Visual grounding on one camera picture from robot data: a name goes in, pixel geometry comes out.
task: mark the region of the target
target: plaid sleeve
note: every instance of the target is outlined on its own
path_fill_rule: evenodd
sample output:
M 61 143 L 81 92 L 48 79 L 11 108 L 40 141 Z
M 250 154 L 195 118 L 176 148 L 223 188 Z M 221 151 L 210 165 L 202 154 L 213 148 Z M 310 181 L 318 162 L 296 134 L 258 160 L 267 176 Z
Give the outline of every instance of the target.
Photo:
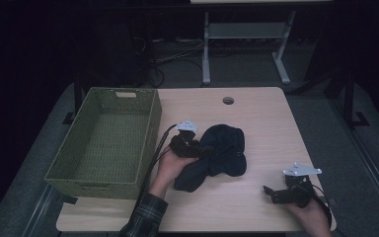
M 168 204 L 161 198 L 146 194 L 119 236 L 155 237 Z

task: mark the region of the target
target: light wooden tabletop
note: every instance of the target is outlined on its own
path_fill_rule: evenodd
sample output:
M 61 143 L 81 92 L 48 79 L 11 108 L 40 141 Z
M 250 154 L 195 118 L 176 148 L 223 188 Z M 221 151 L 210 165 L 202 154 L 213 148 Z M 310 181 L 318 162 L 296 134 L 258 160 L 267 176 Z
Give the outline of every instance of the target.
M 160 89 L 162 118 L 158 140 L 172 124 L 190 119 L 197 139 L 224 123 L 245 133 L 248 168 L 241 177 L 207 177 L 193 193 L 167 192 L 169 203 L 160 226 L 164 232 L 290 232 L 301 227 L 281 205 L 272 204 L 263 186 L 286 189 L 282 170 L 294 162 L 313 166 L 283 92 L 279 88 Z M 233 105 L 225 105 L 232 97 Z M 178 132 L 173 129 L 168 140 Z M 321 186 L 316 175 L 312 183 Z M 65 203 L 57 220 L 60 231 L 118 231 L 134 200 L 79 197 Z

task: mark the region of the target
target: hole in table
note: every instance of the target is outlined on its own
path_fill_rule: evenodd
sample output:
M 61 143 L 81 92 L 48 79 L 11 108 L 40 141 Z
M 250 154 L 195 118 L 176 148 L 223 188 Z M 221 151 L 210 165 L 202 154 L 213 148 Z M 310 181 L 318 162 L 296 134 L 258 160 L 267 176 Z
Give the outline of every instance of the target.
M 235 103 L 235 100 L 231 97 L 225 97 L 223 98 L 223 103 L 226 105 L 232 105 L 233 103 Z

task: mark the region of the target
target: green wicker basket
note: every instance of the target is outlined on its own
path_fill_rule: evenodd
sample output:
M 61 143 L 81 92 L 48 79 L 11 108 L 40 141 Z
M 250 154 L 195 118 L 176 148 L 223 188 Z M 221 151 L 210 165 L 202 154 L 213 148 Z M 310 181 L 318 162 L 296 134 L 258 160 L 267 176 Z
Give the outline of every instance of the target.
M 136 199 L 161 113 L 157 90 L 91 88 L 44 179 L 73 197 Z

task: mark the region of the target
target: hand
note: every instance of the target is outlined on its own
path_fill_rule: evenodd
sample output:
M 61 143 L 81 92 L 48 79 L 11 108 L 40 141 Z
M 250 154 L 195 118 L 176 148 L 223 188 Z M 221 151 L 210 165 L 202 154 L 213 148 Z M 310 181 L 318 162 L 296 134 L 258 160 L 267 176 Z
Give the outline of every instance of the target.
M 286 204 L 285 207 L 300 221 L 304 230 L 313 237 L 332 236 L 331 227 L 328 225 L 328 217 L 319 204 L 310 199 L 310 202 L 300 208 L 296 204 Z
M 168 186 L 181 173 L 183 168 L 197 161 L 198 158 L 182 158 L 167 146 L 161 153 L 158 166 L 158 174 L 149 190 L 149 193 L 159 198 L 164 198 Z

